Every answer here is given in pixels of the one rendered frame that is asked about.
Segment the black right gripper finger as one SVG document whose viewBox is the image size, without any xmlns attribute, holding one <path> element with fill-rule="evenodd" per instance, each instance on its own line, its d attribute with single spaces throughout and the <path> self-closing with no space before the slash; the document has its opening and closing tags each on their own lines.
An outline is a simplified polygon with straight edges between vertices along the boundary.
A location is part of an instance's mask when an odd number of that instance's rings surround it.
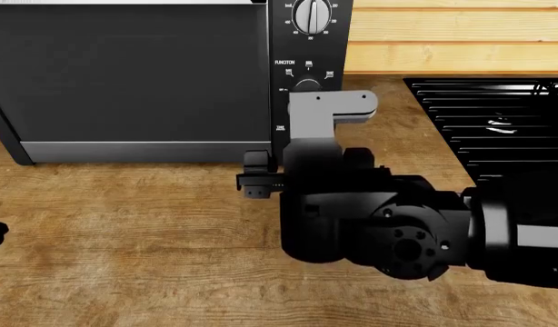
<svg viewBox="0 0 558 327">
<path fill-rule="evenodd" d="M 240 173 L 236 176 L 236 187 L 246 198 L 268 199 L 272 193 L 284 190 L 282 173 Z"/>
<path fill-rule="evenodd" d="M 244 154 L 244 173 L 277 173 L 276 160 L 266 151 L 249 151 Z"/>
</svg>

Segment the black function knob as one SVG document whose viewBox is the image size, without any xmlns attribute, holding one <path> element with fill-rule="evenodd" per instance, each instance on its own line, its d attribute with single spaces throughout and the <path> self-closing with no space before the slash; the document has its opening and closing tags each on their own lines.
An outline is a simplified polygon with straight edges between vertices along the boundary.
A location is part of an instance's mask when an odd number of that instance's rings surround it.
<svg viewBox="0 0 558 327">
<path fill-rule="evenodd" d="M 305 78 L 302 81 L 299 81 L 292 92 L 321 92 L 323 87 L 317 81 L 312 78 Z"/>
</svg>

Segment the silver temperature knob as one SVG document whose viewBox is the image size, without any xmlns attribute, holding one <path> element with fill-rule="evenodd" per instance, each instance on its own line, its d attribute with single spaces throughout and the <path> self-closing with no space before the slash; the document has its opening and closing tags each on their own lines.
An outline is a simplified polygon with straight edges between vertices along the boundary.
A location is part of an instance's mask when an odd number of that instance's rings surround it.
<svg viewBox="0 0 558 327">
<path fill-rule="evenodd" d="M 331 21 L 329 0 L 297 0 L 292 18 L 296 28 L 306 35 L 318 35 Z"/>
</svg>

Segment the black stove grate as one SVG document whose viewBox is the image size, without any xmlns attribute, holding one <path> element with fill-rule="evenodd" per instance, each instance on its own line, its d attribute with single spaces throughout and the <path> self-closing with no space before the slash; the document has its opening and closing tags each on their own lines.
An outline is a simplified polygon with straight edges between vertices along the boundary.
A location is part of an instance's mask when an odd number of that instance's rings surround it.
<svg viewBox="0 0 558 327">
<path fill-rule="evenodd" d="M 406 77 L 475 184 L 558 174 L 558 77 Z"/>
</svg>

